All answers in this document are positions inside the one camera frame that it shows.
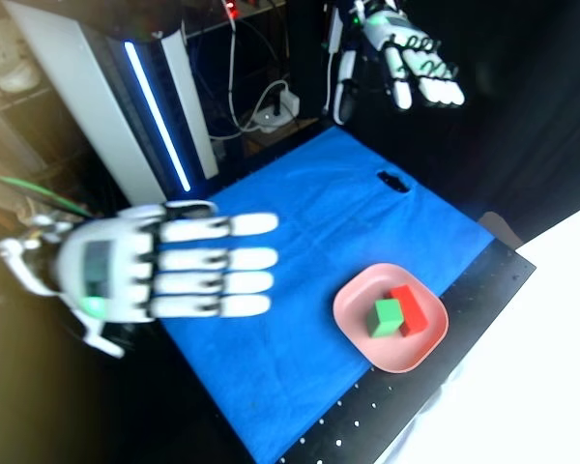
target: robotic hand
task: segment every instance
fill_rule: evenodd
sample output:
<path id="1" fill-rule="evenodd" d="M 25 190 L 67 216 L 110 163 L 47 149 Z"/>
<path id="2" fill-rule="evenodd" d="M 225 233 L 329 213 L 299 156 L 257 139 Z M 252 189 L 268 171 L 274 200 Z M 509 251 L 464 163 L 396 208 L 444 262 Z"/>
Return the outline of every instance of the robotic hand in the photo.
<path id="1" fill-rule="evenodd" d="M 330 53 L 339 47 L 343 26 L 349 29 L 349 38 L 337 74 L 333 101 L 336 123 L 343 125 L 352 115 L 367 60 L 380 63 L 385 92 L 400 110 L 413 103 L 411 82 L 417 84 L 427 104 L 457 106 L 464 102 L 464 94 L 454 81 L 457 68 L 445 64 L 438 55 L 440 43 L 414 26 L 394 0 L 354 0 L 347 14 L 333 12 Z"/>
<path id="2" fill-rule="evenodd" d="M 166 246 L 263 234 L 278 223 L 266 213 L 216 213 L 210 202 L 179 201 L 133 207 L 78 226 L 36 217 L 25 237 L 0 242 L 0 255 L 28 291 L 60 297 L 69 306 L 86 328 L 86 343 L 120 358 L 123 348 L 102 336 L 106 323 L 242 317 L 269 309 L 269 298 L 257 294 L 273 285 L 263 270 L 276 263 L 274 249 Z M 25 259 L 44 243 L 58 247 L 50 263 L 56 290 Z"/>

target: green cable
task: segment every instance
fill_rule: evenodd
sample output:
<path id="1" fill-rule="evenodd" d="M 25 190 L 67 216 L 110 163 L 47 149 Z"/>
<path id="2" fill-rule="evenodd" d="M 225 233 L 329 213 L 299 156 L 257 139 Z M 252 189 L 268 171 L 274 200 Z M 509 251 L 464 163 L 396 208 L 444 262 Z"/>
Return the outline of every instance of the green cable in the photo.
<path id="1" fill-rule="evenodd" d="M 62 196 L 54 193 L 51 190 L 48 190 L 47 188 L 37 186 L 36 184 L 32 184 L 31 182 L 23 181 L 23 180 L 18 179 L 16 177 L 0 176 L 0 181 L 4 182 L 5 184 L 10 184 L 12 186 L 22 187 L 24 189 L 29 189 L 29 190 L 35 191 L 37 193 L 40 193 L 42 195 L 48 196 L 48 197 L 56 200 L 61 205 L 69 208 L 70 210 L 72 210 L 74 212 L 77 212 L 80 215 L 84 215 L 87 218 L 89 218 L 91 216 L 91 214 L 89 212 L 87 212 L 85 209 L 81 208 L 79 205 L 73 203 L 72 201 L 68 200 L 67 198 L 63 198 Z"/>

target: white table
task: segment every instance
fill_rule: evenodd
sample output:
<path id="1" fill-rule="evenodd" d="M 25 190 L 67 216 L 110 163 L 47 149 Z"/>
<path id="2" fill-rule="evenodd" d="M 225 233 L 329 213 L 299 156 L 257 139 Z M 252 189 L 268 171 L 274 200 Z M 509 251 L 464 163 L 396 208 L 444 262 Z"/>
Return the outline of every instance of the white table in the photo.
<path id="1" fill-rule="evenodd" d="M 536 271 L 377 464 L 580 464 L 580 212 L 517 252 Z"/>

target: light bar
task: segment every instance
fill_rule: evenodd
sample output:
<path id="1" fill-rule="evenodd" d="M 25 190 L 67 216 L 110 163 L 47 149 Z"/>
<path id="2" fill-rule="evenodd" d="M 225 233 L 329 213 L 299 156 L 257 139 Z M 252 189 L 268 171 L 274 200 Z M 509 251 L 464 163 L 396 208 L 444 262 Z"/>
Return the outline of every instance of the light bar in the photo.
<path id="1" fill-rule="evenodd" d="M 159 129 L 161 139 L 163 139 L 163 144 L 165 145 L 165 149 L 167 150 L 167 153 L 169 154 L 170 159 L 172 160 L 172 164 L 174 165 L 176 174 L 178 174 L 178 178 L 181 181 L 183 190 L 190 191 L 191 185 L 189 184 L 189 180 L 187 179 L 187 174 L 185 174 L 185 169 L 183 168 L 183 165 L 181 164 L 181 161 L 178 158 L 178 153 L 176 153 L 176 149 L 174 148 L 174 144 L 172 143 L 170 134 L 167 131 L 165 123 L 163 122 L 161 112 L 159 111 L 159 106 L 157 105 L 157 101 L 155 100 L 155 96 L 153 95 L 151 86 L 148 83 L 146 73 L 142 68 L 142 64 L 139 61 L 139 57 L 137 56 L 137 52 L 135 51 L 133 43 L 125 42 L 125 51 L 127 52 L 127 56 L 129 56 L 129 61 L 131 62 L 133 70 L 135 71 L 135 76 L 137 77 L 139 86 L 142 88 L 142 92 L 144 93 L 146 103 L 148 103 L 148 107 L 150 108 L 151 113 L 153 114 L 153 119 L 155 120 L 155 124 L 157 124 L 157 129 Z"/>

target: pink plate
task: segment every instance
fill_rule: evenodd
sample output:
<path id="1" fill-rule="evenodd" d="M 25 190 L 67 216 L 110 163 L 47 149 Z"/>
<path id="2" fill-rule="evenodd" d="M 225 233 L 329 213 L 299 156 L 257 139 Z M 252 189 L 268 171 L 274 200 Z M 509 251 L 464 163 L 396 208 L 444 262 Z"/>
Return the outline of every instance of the pink plate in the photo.
<path id="1" fill-rule="evenodd" d="M 409 336 L 398 331 L 371 338 L 365 318 L 376 300 L 393 287 L 409 285 L 427 319 L 427 328 Z M 394 264 L 375 264 L 355 276 L 337 292 L 333 317 L 342 332 L 376 367 L 393 373 L 417 367 L 447 333 L 449 317 L 442 302 L 412 274 Z"/>

